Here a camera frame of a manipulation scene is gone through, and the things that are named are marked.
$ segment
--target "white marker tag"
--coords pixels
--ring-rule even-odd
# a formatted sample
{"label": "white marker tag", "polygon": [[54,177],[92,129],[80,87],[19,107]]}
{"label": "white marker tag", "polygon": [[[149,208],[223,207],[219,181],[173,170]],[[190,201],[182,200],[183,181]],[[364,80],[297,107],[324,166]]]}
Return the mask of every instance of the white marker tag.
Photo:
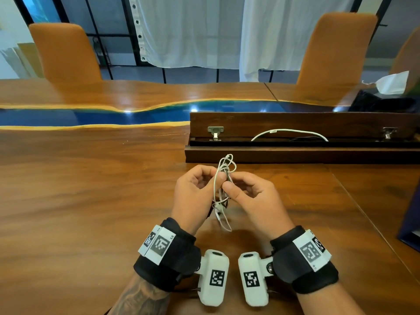
{"label": "white marker tag", "polygon": [[147,250],[144,257],[156,265],[159,265],[175,236],[176,234],[172,231],[169,231],[164,227],[161,228],[160,232],[154,237],[154,240],[152,244],[150,244],[150,248]]}
{"label": "white marker tag", "polygon": [[145,255],[146,252],[149,250],[150,248],[150,244],[152,243],[153,239],[155,238],[155,236],[159,233],[160,229],[162,227],[161,226],[155,226],[152,230],[152,232],[149,234],[149,236],[146,238],[146,240],[144,240],[142,246],[139,249],[139,253],[141,255]]}
{"label": "white marker tag", "polygon": [[294,239],[293,243],[315,272],[331,259],[331,254],[311,230],[307,230],[299,238]]}

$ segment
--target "tangled white earphones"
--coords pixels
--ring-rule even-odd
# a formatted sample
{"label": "tangled white earphones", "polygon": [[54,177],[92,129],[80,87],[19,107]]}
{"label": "tangled white earphones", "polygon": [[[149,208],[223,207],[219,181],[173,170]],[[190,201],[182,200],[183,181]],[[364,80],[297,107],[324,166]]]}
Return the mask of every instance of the tangled white earphones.
{"label": "tangled white earphones", "polygon": [[[228,155],[226,155],[226,157],[220,159],[219,166],[217,167],[216,174],[214,175],[214,183],[213,183],[213,204],[212,204],[212,206],[213,206],[214,212],[216,214],[216,218],[217,218],[217,220],[220,223],[220,226],[223,229],[225,229],[226,231],[229,231],[229,232],[232,231],[232,228],[231,228],[231,226],[229,224],[228,219],[226,218],[225,211],[224,211],[224,209],[227,208],[227,206],[228,206],[229,196],[226,194],[226,192],[224,192],[220,188],[219,189],[219,201],[216,201],[216,178],[217,178],[217,174],[219,172],[223,171],[224,173],[226,173],[227,179],[230,182],[233,182],[232,181],[232,178],[229,175],[230,173],[232,173],[232,172],[234,172],[236,170],[236,164],[234,163],[233,159],[234,159],[234,156],[232,154],[228,154]],[[230,170],[229,169],[229,166],[230,165],[234,165],[235,168],[233,170]],[[229,228],[226,228],[223,225],[223,223],[222,223],[222,221],[220,219],[220,216],[219,216],[220,213],[223,214],[223,217],[225,218],[226,223],[227,223],[227,225],[228,225]]]}

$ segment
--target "white cable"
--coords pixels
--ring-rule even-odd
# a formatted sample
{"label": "white cable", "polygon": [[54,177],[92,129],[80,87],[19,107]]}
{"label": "white cable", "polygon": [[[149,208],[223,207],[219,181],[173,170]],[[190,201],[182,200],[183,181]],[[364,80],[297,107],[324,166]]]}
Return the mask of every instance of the white cable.
{"label": "white cable", "polygon": [[[216,218],[217,218],[217,220],[220,223],[220,226],[223,229],[225,229],[226,231],[229,231],[229,232],[232,232],[232,228],[231,228],[231,226],[229,224],[229,221],[228,221],[228,219],[227,219],[227,217],[225,215],[225,211],[223,209],[224,208],[223,204],[228,201],[229,196],[226,195],[226,193],[220,188],[219,189],[219,201],[216,201],[216,179],[217,179],[217,174],[219,172],[221,172],[221,171],[224,171],[226,173],[227,179],[230,182],[233,182],[232,181],[232,178],[229,175],[230,173],[232,173],[232,172],[234,172],[236,170],[236,164],[234,163],[233,159],[234,159],[234,156],[232,154],[228,154],[228,155],[226,155],[226,157],[220,159],[219,165],[217,167],[216,174],[214,175],[214,181],[213,181],[213,209],[214,209],[214,212],[216,214]],[[233,170],[230,170],[229,169],[229,166],[230,165],[234,165],[235,168]],[[228,227],[229,228],[226,228],[223,225],[223,223],[222,223],[222,221],[221,221],[221,219],[219,217],[219,213],[220,212],[222,212],[223,217],[225,218],[226,223],[228,224]]]}
{"label": "white cable", "polygon": [[276,133],[278,131],[294,131],[294,132],[297,132],[297,133],[310,133],[312,135],[317,135],[318,137],[321,137],[326,142],[328,141],[328,139],[325,138],[324,136],[322,136],[320,133],[314,133],[313,131],[304,131],[304,130],[297,130],[297,129],[271,129],[271,130],[267,130],[265,132],[259,133],[257,136],[252,138],[251,141],[253,142],[256,138],[258,138],[258,137],[260,137],[260,136],[262,136],[266,133]]}

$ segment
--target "wrist strap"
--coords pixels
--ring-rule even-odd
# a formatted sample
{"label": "wrist strap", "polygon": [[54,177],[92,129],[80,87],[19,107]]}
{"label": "wrist strap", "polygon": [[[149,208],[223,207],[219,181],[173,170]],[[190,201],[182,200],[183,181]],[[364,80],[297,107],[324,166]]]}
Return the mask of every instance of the wrist strap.
{"label": "wrist strap", "polygon": [[173,291],[184,277],[200,267],[201,251],[196,238],[179,227],[172,218],[156,226],[139,249],[134,270],[163,291]]}
{"label": "wrist strap", "polygon": [[309,251],[312,250],[315,255],[320,255],[320,258],[326,251],[321,242],[310,231],[308,233],[313,238],[309,238],[309,241],[304,240],[305,237],[301,236],[305,233],[302,226],[297,226],[270,241],[273,246],[272,255],[275,274],[282,281],[291,283],[295,292],[299,294],[318,291],[339,280],[338,271],[331,261],[328,261],[325,265],[325,262],[323,262],[323,266],[317,269],[316,262],[310,264],[310,259],[304,257],[303,252],[308,252],[308,249]]}

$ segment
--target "chair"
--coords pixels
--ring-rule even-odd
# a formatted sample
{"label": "chair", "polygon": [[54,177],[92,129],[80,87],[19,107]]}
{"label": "chair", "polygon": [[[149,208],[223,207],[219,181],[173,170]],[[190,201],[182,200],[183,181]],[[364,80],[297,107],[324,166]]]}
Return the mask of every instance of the chair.
{"label": "chair", "polygon": [[50,82],[102,80],[96,55],[81,26],[34,23],[29,31],[38,48],[45,78]]}
{"label": "chair", "polygon": [[377,20],[374,14],[324,14],[310,38],[297,86],[351,87],[360,83]]}
{"label": "chair", "polygon": [[406,90],[410,90],[420,79],[420,27],[416,28],[399,50],[389,74],[409,70]]}

